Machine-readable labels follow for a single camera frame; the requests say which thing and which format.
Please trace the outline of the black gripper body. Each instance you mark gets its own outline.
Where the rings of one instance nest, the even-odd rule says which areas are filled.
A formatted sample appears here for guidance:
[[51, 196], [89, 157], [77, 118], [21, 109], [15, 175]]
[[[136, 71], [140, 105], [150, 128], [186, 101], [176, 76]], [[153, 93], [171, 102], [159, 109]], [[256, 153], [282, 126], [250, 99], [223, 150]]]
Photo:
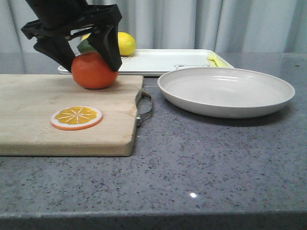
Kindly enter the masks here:
[[122, 19], [116, 4], [90, 5], [85, 0], [28, 0], [38, 17], [21, 31], [28, 38], [63, 36], [72, 40], [86, 33], [92, 37], [116, 34]]

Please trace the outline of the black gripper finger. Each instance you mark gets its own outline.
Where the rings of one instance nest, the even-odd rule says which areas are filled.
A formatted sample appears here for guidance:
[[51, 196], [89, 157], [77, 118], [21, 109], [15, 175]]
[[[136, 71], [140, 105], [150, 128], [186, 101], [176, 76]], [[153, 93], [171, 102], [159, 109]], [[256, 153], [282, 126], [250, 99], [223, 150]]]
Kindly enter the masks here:
[[38, 38], [34, 49], [53, 59], [68, 72], [71, 72], [72, 62], [75, 54], [69, 42], [62, 36]]
[[117, 72], [122, 65], [118, 46], [118, 26], [95, 26], [87, 40], [89, 45], [102, 56], [108, 66], [114, 72]]

